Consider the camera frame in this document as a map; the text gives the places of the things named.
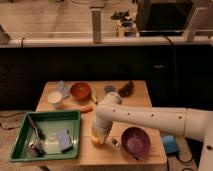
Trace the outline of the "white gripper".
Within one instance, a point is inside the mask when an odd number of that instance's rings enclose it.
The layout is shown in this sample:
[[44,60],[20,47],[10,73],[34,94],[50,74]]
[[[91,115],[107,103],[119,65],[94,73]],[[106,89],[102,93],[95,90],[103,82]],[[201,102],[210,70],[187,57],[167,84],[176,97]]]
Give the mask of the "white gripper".
[[101,144],[104,144],[107,137],[109,136],[109,130],[98,130],[97,128],[91,129],[91,136],[96,136],[100,138]]

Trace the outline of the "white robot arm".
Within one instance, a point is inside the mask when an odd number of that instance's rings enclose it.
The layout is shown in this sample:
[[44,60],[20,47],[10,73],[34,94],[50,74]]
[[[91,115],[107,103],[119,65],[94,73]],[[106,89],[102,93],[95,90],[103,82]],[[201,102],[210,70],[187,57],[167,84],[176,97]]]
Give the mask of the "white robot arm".
[[191,108],[127,107],[116,92],[108,93],[95,110],[93,141],[103,144],[114,122],[136,124],[202,141],[198,171],[213,171],[213,111]]

